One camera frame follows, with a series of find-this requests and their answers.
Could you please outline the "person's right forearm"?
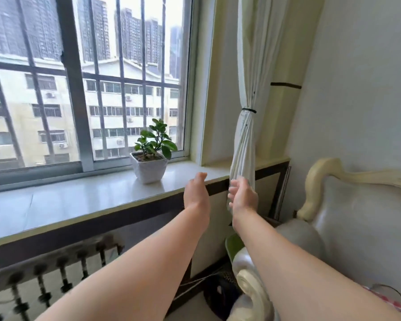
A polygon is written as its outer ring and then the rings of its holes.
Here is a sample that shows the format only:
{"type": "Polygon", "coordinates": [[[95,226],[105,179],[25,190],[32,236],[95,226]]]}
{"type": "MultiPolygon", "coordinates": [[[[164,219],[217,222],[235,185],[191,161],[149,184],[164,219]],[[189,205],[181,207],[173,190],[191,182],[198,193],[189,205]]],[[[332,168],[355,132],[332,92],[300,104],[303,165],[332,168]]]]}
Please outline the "person's right forearm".
{"type": "Polygon", "coordinates": [[[233,208],[281,321],[401,321],[401,313],[280,235],[251,207],[233,208]]]}

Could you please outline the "white square plant pot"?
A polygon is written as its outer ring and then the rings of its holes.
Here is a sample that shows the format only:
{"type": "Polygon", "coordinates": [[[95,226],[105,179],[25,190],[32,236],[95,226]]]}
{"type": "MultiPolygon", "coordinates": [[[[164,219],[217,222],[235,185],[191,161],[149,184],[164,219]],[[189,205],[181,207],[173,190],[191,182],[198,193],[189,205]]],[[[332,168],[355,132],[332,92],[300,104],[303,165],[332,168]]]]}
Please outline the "white square plant pot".
{"type": "Polygon", "coordinates": [[[168,159],[162,154],[159,154],[159,159],[154,160],[142,159],[142,152],[132,152],[129,157],[134,173],[142,184],[155,183],[163,178],[168,159]]]}

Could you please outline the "white leather sofa cream frame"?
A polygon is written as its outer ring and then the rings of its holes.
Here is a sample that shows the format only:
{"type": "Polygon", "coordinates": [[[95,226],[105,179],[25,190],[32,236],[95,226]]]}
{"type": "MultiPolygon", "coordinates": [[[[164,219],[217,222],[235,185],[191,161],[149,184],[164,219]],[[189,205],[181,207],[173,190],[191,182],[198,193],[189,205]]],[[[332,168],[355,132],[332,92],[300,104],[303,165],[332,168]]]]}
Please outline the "white leather sofa cream frame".
{"type": "Polygon", "coordinates": [[[401,168],[350,172],[340,158],[321,158],[306,176],[296,217],[276,230],[360,286],[401,293],[401,168]]]}

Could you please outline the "green leafy plant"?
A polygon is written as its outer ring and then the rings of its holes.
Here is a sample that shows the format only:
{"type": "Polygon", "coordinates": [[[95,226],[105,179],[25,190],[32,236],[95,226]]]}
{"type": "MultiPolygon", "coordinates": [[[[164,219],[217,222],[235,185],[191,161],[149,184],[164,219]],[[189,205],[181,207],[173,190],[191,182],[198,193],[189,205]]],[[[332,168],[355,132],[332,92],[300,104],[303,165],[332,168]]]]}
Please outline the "green leafy plant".
{"type": "Polygon", "coordinates": [[[170,160],[172,153],[178,151],[177,145],[166,133],[167,124],[162,119],[152,119],[153,124],[140,132],[132,154],[138,162],[170,160]]]}

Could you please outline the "grey vertical pipe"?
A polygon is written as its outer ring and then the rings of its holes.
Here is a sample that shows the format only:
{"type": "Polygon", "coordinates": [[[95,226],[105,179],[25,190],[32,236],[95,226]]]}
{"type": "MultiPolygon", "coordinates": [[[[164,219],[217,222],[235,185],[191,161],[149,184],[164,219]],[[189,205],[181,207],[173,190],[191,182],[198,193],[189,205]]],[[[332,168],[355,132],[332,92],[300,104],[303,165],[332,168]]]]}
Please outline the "grey vertical pipe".
{"type": "Polygon", "coordinates": [[[283,200],[285,197],[286,188],[287,188],[289,176],[291,173],[291,169],[292,169],[292,166],[289,166],[287,168],[284,179],[283,179],[282,187],[280,188],[278,203],[277,203],[277,207],[276,207],[276,211],[275,211],[275,215],[274,215],[275,220],[277,220],[277,221],[280,221],[280,213],[282,210],[283,200]]]}

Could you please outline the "person's left hand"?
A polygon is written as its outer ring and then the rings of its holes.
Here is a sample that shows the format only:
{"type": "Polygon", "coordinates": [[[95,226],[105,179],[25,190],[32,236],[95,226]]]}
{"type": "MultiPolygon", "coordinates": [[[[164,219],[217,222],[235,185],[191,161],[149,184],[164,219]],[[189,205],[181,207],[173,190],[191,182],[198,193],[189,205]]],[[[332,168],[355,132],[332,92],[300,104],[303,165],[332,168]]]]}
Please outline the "person's left hand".
{"type": "Polygon", "coordinates": [[[210,213],[210,201],[207,188],[196,189],[194,178],[187,182],[183,194],[183,204],[185,210],[193,210],[202,214],[210,213]]]}

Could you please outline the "black round floor appliance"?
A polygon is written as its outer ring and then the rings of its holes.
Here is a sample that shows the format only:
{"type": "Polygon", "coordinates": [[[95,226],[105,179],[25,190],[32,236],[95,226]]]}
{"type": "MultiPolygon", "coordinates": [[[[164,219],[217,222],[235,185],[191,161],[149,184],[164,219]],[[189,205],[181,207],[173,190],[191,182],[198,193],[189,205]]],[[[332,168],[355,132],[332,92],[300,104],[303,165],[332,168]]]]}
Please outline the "black round floor appliance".
{"type": "Polygon", "coordinates": [[[203,281],[203,297],[211,311],[226,321],[236,300],[242,295],[231,271],[220,271],[203,281]]]}

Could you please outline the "beige apartment building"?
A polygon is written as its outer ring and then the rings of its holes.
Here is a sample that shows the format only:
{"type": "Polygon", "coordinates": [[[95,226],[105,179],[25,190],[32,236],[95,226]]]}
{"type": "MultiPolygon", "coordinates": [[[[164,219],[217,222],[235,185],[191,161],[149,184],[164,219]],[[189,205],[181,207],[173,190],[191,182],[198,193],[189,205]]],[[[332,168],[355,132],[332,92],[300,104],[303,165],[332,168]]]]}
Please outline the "beige apartment building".
{"type": "MultiPolygon", "coordinates": [[[[184,109],[179,79],[147,73],[123,59],[82,69],[88,134],[94,161],[134,152],[141,129],[163,119],[171,140],[184,109]]],[[[0,171],[80,161],[74,108],[64,65],[0,61],[0,171]]]]}

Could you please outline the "person's right hand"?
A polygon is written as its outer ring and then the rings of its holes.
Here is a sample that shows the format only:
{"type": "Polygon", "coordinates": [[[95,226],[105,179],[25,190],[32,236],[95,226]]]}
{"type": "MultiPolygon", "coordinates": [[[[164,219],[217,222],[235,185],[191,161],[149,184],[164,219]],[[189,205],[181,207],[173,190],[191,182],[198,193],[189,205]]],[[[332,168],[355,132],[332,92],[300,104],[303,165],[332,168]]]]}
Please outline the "person's right hand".
{"type": "Polygon", "coordinates": [[[251,191],[235,191],[235,179],[230,181],[228,189],[228,206],[232,217],[235,219],[248,213],[257,213],[258,195],[251,188],[251,191]]]}

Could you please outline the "red checkered cloth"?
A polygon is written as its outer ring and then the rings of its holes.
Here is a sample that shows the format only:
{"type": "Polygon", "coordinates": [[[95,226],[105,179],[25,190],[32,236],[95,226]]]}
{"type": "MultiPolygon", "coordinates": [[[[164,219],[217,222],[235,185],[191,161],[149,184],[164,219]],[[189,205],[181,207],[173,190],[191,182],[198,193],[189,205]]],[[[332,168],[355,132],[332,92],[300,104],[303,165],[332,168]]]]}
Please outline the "red checkered cloth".
{"type": "Polygon", "coordinates": [[[393,288],[392,286],[385,285],[385,284],[380,284],[380,283],[375,283],[372,284],[371,286],[362,286],[364,289],[370,291],[377,297],[379,297],[382,301],[386,302],[388,305],[392,306],[396,311],[401,313],[401,293],[393,288]],[[385,296],[380,292],[381,289],[387,288],[391,289],[393,292],[397,293],[398,296],[400,297],[399,300],[392,299],[388,296],[385,296]]]}

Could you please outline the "pale stone window sill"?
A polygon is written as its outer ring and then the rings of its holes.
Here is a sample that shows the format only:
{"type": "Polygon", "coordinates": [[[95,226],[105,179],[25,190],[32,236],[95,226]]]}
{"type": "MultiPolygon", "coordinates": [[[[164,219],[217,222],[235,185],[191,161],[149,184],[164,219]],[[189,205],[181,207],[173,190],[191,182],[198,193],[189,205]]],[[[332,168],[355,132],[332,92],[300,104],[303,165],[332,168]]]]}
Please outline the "pale stone window sill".
{"type": "Polygon", "coordinates": [[[142,184],[132,170],[0,192],[0,246],[184,191],[197,172],[206,185],[228,181],[230,160],[201,167],[169,163],[163,178],[142,184]]]}

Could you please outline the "person's left forearm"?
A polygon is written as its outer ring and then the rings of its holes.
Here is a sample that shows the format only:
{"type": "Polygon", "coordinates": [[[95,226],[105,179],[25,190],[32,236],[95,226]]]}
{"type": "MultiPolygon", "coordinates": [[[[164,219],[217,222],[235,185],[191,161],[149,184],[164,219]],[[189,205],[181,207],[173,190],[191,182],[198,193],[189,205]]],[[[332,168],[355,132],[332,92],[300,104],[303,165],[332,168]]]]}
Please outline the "person's left forearm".
{"type": "Polygon", "coordinates": [[[163,228],[82,281],[36,321],[163,321],[209,224],[191,204],[163,228]]]}

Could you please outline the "dark cast iron radiator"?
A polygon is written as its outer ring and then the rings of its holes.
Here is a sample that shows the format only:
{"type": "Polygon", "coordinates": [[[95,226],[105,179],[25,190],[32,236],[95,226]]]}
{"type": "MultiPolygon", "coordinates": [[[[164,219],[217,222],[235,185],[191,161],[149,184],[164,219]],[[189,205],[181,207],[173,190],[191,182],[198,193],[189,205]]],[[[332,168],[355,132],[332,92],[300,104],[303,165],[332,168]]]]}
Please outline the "dark cast iron radiator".
{"type": "Polygon", "coordinates": [[[70,280],[69,268],[80,268],[80,281],[85,280],[94,271],[88,263],[96,258],[100,268],[107,265],[114,258],[120,256],[125,248],[122,237],[107,233],[101,237],[94,237],[81,241],[52,252],[28,259],[7,267],[0,268],[0,305],[13,303],[13,313],[22,321],[30,321],[28,310],[30,304],[24,302],[19,287],[34,280],[38,287],[38,302],[48,309],[52,305],[53,294],[46,287],[45,276],[59,273],[58,288],[61,294],[66,294],[75,287],[75,281],[70,280]]]}

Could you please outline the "white tied curtain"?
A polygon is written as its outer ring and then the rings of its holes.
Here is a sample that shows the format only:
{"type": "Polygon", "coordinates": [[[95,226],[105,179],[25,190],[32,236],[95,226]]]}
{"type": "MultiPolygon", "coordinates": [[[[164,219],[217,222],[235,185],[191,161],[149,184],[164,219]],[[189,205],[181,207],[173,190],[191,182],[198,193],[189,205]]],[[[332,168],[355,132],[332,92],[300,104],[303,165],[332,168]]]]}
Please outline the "white tied curtain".
{"type": "Polygon", "coordinates": [[[244,177],[255,189],[257,129],[266,110],[270,83],[290,0],[238,0],[236,54],[239,117],[230,180],[244,177]],[[256,114],[241,111],[248,107],[256,114]]]}

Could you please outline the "green plastic object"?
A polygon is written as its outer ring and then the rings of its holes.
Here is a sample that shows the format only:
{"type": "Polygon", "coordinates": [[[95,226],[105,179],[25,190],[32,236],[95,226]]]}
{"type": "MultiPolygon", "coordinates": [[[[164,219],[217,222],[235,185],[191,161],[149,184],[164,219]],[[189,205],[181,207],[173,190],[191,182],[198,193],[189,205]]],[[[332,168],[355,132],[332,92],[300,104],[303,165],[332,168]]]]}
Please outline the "green plastic object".
{"type": "Polygon", "coordinates": [[[236,254],[245,247],[243,241],[237,233],[232,233],[225,239],[225,249],[230,263],[233,264],[236,254]]]}

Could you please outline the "grey high-rise towers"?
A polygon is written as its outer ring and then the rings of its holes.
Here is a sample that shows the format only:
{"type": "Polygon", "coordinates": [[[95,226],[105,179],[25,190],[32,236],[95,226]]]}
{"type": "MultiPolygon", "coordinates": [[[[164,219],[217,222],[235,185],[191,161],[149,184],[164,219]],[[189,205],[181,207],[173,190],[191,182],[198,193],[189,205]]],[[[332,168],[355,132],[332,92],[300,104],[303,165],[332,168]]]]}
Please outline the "grey high-rise towers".
{"type": "MultiPolygon", "coordinates": [[[[147,73],[179,79],[169,60],[178,59],[185,0],[71,0],[82,65],[93,70],[95,35],[98,64],[123,56],[124,63],[143,63],[147,73]]],[[[61,61],[62,31],[56,0],[0,0],[0,61],[28,63],[25,40],[38,66],[61,61]]]]}

